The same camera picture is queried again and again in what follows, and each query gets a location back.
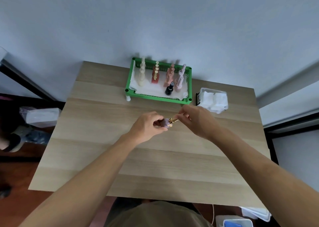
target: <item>plastic bag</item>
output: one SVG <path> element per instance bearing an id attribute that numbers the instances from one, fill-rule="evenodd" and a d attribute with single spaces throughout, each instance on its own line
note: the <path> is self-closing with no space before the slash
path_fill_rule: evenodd
<path id="1" fill-rule="evenodd" d="M 27 124 L 39 128 L 55 126 L 61 114 L 59 108 L 36 109 L 33 107 L 20 107 L 19 113 Z"/>

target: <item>hand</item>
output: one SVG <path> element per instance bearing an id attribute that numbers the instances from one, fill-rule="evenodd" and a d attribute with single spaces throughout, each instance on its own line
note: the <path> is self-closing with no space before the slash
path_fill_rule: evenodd
<path id="1" fill-rule="evenodd" d="M 214 134 L 218 134 L 221 126 L 213 115 L 203 107 L 184 105 L 175 118 L 179 119 L 195 135 L 212 141 Z"/>
<path id="2" fill-rule="evenodd" d="M 158 126 L 158 120 L 163 119 L 164 117 L 155 111 L 144 113 L 138 117 L 127 135 L 134 139 L 137 145 L 148 141 L 154 135 L 167 131 L 167 128 Z"/>

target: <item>left hand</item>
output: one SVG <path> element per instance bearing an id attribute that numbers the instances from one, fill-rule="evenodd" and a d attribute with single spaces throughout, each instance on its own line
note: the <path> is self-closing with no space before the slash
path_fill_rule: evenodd
<path id="1" fill-rule="evenodd" d="M 144 113 L 135 121 L 127 136 L 134 139 L 137 145 L 148 141 L 154 135 L 167 131 L 167 128 L 158 126 L 158 120 L 163 119 L 155 111 Z"/>

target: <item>right hand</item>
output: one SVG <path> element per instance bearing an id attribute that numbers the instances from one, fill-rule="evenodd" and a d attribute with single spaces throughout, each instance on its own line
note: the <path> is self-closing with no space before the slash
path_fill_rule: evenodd
<path id="1" fill-rule="evenodd" d="M 195 135 L 209 141 L 221 129 L 220 124 L 213 115 L 200 106 L 184 105 L 175 118 L 186 125 Z"/>

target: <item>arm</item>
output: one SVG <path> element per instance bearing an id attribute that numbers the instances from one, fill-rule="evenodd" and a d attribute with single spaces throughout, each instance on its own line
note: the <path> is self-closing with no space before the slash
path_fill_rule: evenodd
<path id="1" fill-rule="evenodd" d="M 167 130 L 154 127 L 162 119 L 156 112 L 141 115 L 128 133 L 39 205 L 20 227 L 89 226 L 128 154 Z"/>
<path id="2" fill-rule="evenodd" d="M 317 225 L 318 192 L 220 126 L 208 110 L 185 105 L 176 118 L 222 150 L 282 227 Z"/>

